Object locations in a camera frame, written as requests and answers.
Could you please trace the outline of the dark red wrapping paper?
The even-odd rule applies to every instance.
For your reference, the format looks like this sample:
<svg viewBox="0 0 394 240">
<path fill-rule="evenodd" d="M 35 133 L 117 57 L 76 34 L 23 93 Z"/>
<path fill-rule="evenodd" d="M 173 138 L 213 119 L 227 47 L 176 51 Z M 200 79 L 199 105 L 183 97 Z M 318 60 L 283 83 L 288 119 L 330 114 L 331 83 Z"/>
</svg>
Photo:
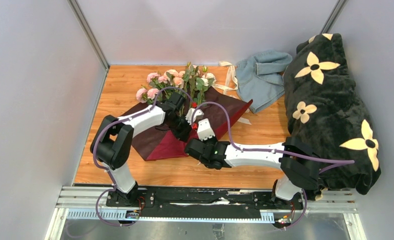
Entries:
<svg viewBox="0 0 394 240">
<path fill-rule="evenodd" d="M 222 105 L 228 113 L 230 125 L 235 124 L 238 119 L 251 106 L 253 100 L 247 102 L 224 95 L 213 87 L 210 87 L 204 94 L 204 98 L 209 102 L 216 102 Z M 213 104 L 203 105 L 204 117 L 209 119 L 215 136 L 220 139 L 228 133 L 227 118 L 220 107 Z M 176 139 L 166 125 L 161 130 L 152 127 L 137 134 L 131 143 L 144 161 L 155 161 L 169 158 L 185 157 L 184 149 L 186 143 Z"/>
</svg>

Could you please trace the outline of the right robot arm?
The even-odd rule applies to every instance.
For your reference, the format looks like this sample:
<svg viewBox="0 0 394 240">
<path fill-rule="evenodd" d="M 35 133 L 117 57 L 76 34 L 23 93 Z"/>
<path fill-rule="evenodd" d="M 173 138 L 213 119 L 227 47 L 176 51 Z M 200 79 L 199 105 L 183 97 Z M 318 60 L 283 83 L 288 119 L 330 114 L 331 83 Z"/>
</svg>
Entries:
<svg viewBox="0 0 394 240">
<path fill-rule="evenodd" d="M 194 138 L 184 151 L 209 169 L 257 166 L 281 170 L 284 175 L 274 182 L 271 193 L 255 198 L 259 204 L 267 203 L 277 209 L 291 205 L 302 190 L 316 190 L 319 186 L 320 159 L 309 146 L 293 137 L 268 145 Z"/>
</svg>

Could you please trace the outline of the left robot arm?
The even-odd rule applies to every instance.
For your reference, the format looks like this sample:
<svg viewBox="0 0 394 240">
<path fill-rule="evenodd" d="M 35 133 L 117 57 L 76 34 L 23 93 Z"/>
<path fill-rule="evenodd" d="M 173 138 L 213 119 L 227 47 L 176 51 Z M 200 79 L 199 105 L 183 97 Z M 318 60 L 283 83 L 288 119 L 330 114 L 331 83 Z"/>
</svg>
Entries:
<svg viewBox="0 0 394 240">
<path fill-rule="evenodd" d="M 179 111 L 185 97 L 174 92 L 161 102 L 148 105 L 133 114 L 119 118 L 106 116 L 92 141 L 90 151 L 96 166 L 108 172 L 113 183 L 111 196 L 127 207 L 138 201 L 138 183 L 127 164 L 136 135 L 159 125 L 167 125 L 173 136 L 187 142 L 191 126 Z"/>
</svg>

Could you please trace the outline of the white rose stem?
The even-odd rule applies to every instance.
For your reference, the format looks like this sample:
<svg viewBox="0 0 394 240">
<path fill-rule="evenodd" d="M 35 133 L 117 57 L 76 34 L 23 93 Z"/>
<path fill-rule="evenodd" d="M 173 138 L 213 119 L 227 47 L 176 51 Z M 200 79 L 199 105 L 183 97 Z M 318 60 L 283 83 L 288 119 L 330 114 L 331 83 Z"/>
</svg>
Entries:
<svg viewBox="0 0 394 240">
<path fill-rule="evenodd" d="M 213 73 L 209 72 L 207 66 L 197 67 L 195 72 L 195 102 L 201 104 L 205 101 L 205 92 L 214 85 L 216 77 Z"/>
</svg>

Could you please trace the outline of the pink rose stem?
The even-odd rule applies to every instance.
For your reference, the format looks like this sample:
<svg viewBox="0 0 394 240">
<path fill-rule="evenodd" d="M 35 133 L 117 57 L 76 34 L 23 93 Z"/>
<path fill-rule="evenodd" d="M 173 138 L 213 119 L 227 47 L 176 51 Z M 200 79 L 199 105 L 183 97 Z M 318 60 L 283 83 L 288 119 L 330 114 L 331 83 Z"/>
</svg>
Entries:
<svg viewBox="0 0 394 240">
<path fill-rule="evenodd" d="M 182 89 L 184 87 L 183 76 L 185 71 L 176 71 L 169 69 L 163 74 L 151 72 L 147 75 L 146 82 L 148 87 L 141 86 L 135 94 L 135 98 L 140 103 L 152 104 L 156 100 L 159 91 L 166 87 L 175 87 Z"/>
</svg>

